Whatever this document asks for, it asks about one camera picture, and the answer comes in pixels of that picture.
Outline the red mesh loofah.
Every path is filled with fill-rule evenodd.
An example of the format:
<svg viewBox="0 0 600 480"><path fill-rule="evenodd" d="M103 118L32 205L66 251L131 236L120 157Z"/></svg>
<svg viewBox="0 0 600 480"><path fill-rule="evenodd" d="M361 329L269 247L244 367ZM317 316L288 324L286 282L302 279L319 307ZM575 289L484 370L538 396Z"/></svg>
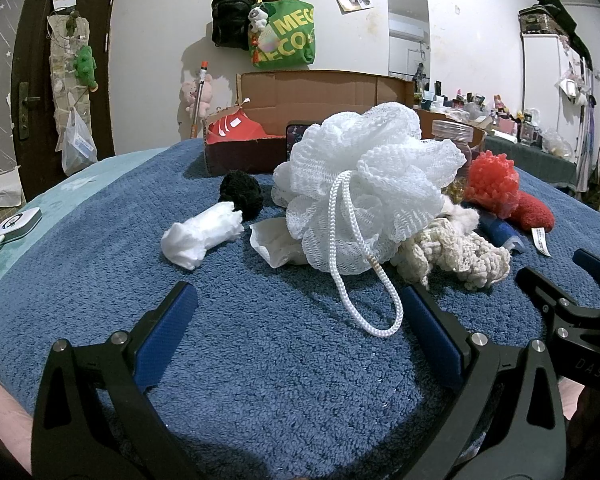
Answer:
<svg viewBox="0 0 600 480"><path fill-rule="evenodd" d="M519 174L513 159L505 154L481 152L468 171L464 199L509 218L519 205Z"/></svg>

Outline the white tissue wad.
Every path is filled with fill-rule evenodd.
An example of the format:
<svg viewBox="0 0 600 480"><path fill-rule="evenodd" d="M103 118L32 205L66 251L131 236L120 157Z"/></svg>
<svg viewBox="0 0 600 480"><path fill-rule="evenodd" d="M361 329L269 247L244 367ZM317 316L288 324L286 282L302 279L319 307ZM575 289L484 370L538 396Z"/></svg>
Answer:
<svg viewBox="0 0 600 480"><path fill-rule="evenodd" d="M242 212L233 202L219 202L184 222L174 222L161 237L160 247L170 263L193 271L208 250L236 240L242 232Z"/></svg>

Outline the white paper sachet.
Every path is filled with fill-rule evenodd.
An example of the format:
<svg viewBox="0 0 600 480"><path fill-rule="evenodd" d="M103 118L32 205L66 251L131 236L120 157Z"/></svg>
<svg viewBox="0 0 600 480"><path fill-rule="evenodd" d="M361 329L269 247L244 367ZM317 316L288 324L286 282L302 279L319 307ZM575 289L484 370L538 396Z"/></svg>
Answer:
<svg viewBox="0 0 600 480"><path fill-rule="evenodd" d="M300 242L290 235L284 217L253 223L250 229L250 246L272 269L287 263L300 266L308 263Z"/></svg>

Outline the white mesh bath loofah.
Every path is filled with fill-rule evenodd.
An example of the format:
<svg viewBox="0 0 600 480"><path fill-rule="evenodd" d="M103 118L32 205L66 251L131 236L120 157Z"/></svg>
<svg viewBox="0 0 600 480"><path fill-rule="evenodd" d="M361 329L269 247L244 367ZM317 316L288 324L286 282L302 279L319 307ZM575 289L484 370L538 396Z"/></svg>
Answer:
<svg viewBox="0 0 600 480"><path fill-rule="evenodd" d="M442 190L465 162L452 141L422 138L411 107L387 102L310 125L275 168L272 197L286 211L290 236L312 268L332 277L366 333L388 338L401 327L402 301L382 266L440 214ZM343 281L368 270L396 309L384 330L358 312Z"/></svg>

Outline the black pompom ball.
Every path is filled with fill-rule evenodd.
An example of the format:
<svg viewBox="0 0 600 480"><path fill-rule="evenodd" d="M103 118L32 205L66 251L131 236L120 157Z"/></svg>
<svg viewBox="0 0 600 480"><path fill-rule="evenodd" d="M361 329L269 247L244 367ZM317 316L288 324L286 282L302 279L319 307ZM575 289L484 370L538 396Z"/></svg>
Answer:
<svg viewBox="0 0 600 480"><path fill-rule="evenodd" d="M232 202L242 213L242 220L257 218L263 208L263 194L258 180L242 170L230 170L220 184L220 202Z"/></svg>

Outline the dark cloth side table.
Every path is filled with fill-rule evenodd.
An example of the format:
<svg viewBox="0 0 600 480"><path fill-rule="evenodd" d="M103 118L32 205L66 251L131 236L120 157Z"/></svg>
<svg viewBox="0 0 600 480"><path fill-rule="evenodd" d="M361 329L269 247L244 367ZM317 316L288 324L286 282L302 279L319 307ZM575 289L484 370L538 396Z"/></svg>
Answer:
<svg viewBox="0 0 600 480"><path fill-rule="evenodd" d="M543 152L535 146L512 143L498 136L486 136L484 148L494 155L505 154L528 174L570 192L576 192L577 166L573 162Z"/></svg>

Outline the blue towel blanket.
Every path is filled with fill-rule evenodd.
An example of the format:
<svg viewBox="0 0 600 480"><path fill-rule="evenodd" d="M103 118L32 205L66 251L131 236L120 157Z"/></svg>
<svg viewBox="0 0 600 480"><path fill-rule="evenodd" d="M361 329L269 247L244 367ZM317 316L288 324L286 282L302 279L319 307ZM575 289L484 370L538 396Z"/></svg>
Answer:
<svg viewBox="0 0 600 480"><path fill-rule="evenodd" d="M34 419L53 343L102 344L132 330L178 282L198 307L160 382L146 396L199 469L196 479L402 479L449 402L448 389L404 320L377 338L353 322L332 278L310 266L272 269L250 231L186 271L163 255L164 232L216 202L199 141L106 159L38 196L42 219L0 249L0 379ZM547 256L527 249L508 277L468 292L431 274L438 307L494 344L546 341L539 310L515 282L541 273L580 307L600 309L600 286L572 261L600 257L600 213L524 174L522 188L554 212ZM569 376L595 390L600 375ZM588 442L600 479L600 426Z"/></svg>

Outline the white wardrobe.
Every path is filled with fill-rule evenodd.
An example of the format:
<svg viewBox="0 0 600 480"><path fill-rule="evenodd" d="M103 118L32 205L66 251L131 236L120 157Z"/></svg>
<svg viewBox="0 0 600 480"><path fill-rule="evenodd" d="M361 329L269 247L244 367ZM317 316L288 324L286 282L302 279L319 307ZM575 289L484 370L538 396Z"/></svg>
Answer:
<svg viewBox="0 0 600 480"><path fill-rule="evenodd" d="M591 86L588 69L564 36L522 34L522 110L550 135L550 152L578 162Z"/></svg>

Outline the clear jar gold beads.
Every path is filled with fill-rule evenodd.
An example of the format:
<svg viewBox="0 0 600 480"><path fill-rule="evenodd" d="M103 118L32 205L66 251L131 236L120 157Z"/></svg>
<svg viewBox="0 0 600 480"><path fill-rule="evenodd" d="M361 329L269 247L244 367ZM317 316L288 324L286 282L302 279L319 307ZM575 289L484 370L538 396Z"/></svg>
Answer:
<svg viewBox="0 0 600 480"><path fill-rule="evenodd" d="M431 133L438 141L450 140L463 154L464 164L457 170L454 180L456 194L463 195L468 183L469 168L472 161L470 144L474 137L474 128L461 122L437 119L432 122Z"/></svg>

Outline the white charger puck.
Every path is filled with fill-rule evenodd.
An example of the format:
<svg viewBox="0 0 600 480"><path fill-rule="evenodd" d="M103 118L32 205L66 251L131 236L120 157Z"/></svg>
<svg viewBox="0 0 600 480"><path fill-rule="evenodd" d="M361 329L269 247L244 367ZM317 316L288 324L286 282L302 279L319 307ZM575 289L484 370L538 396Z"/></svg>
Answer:
<svg viewBox="0 0 600 480"><path fill-rule="evenodd" d="M40 207L19 211L0 223L0 244L19 240L29 234L42 219Z"/></svg>

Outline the dark wooden door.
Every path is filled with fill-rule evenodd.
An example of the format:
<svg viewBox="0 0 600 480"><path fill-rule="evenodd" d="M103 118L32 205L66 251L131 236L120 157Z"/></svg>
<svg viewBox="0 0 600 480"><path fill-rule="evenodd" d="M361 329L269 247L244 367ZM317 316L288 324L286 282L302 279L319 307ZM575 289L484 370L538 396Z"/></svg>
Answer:
<svg viewBox="0 0 600 480"><path fill-rule="evenodd" d="M97 148L114 156L109 99L109 39L114 0L24 0L12 63L12 137L26 200L67 177L62 138L70 110L79 112ZM74 76L73 61L88 45L98 89Z"/></svg>

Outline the hanging plastic bag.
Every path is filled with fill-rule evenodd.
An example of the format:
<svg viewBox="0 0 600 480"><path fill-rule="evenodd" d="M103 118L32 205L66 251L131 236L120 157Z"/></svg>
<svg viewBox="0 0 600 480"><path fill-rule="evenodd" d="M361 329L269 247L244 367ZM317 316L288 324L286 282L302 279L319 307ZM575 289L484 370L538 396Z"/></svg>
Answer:
<svg viewBox="0 0 600 480"><path fill-rule="evenodd" d="M87 124L73 107L62 138L61 167L67 177L97 162L97 148Z"/></svg>

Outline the cardboard box red interior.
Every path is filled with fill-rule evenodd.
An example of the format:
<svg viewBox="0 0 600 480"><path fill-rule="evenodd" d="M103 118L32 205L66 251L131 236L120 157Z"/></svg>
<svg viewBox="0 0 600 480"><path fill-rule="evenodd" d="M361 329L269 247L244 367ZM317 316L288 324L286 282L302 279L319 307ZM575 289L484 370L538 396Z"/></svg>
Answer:
<svg viewBox="0 0 600 480"><path fill-rule="evenodd" d="M204 120L208 174L270 174L303 127L340 112L364 113L385 102L415 106L415 84L343 70L278 70L236 76L237 102Z"/></svg>

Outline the green plush frog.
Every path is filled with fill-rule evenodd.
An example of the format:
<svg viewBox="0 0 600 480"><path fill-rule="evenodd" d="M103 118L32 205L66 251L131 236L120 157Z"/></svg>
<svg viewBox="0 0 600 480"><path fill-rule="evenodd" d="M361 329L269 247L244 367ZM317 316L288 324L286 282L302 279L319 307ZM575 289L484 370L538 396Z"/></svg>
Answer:
<svg viewBox="0 0 600 480"><path fill-rule="evenodd" d="M95 79L96 67L92 48L87 44L80 47L73 61L74 76L80 84L83 84L91 92L98 89L98 83Z"/></svg>

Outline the orange tipped stick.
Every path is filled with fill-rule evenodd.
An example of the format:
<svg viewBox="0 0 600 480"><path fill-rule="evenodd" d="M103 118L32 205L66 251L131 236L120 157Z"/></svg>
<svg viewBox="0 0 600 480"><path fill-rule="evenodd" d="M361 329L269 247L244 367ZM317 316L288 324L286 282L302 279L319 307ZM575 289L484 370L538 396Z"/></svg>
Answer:
<svg viewBox="0 0 600 480"><path fill-rule="evenodd" d="M194 114L193 114L193 119L192 119L192 138L193 139L195 139L197 137L200 102L201 102L202 92L204 92L204 83L206 82L206 77L208 75L208 67L209 67L208 61L201 62L199 76L198 76L196 99L194 102Z"/></svg>

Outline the green tote bag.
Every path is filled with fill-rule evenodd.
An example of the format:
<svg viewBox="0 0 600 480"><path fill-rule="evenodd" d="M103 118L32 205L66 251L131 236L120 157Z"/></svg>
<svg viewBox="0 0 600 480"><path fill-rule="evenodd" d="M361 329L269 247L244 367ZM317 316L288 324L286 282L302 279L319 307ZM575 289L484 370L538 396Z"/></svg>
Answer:
<svg viewBox="0 0 600 480"><path fill-rule="evenodd" d="M311 65L316 57L314 6L302 0L257 2L248 14L251 63L262 70Z"/></svg>

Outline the wall mirror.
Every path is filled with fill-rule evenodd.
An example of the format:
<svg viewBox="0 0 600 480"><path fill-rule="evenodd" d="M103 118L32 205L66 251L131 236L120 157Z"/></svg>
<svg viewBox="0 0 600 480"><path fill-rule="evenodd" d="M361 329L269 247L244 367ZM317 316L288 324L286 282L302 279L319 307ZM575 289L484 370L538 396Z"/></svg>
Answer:
<svg viewBox="0 0 600 480"><path fill-rule="evenodd" d="M428 0L388 0L389 74L426 84L430 77Z"/></svg>

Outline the pink plush toy on wall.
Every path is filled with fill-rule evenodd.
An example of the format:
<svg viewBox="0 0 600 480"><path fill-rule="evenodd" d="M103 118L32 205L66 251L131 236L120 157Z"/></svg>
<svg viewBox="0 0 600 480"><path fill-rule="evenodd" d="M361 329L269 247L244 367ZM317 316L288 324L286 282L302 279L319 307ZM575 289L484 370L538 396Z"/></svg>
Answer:
<svg viewBox="0 0 600 480"><path fill-rule="evenodd" d="M183 82L181 94L185 111L190 118L194 118L195 113L198 113L199 118L206 118L210 112L213 96L211 75L207 74L201 80Z"/></svg>

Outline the black backpack on wall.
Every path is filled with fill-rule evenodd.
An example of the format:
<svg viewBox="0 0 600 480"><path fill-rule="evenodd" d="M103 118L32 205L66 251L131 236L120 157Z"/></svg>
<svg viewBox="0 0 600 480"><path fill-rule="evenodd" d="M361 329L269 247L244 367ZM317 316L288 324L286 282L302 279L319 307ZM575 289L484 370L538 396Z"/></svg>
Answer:
<svg viewBox="0 0 600 480"><path fill-rule="evenodd" d="M248 14L256 0L212 0L211 40L217 47L249 50Z"/></svg>

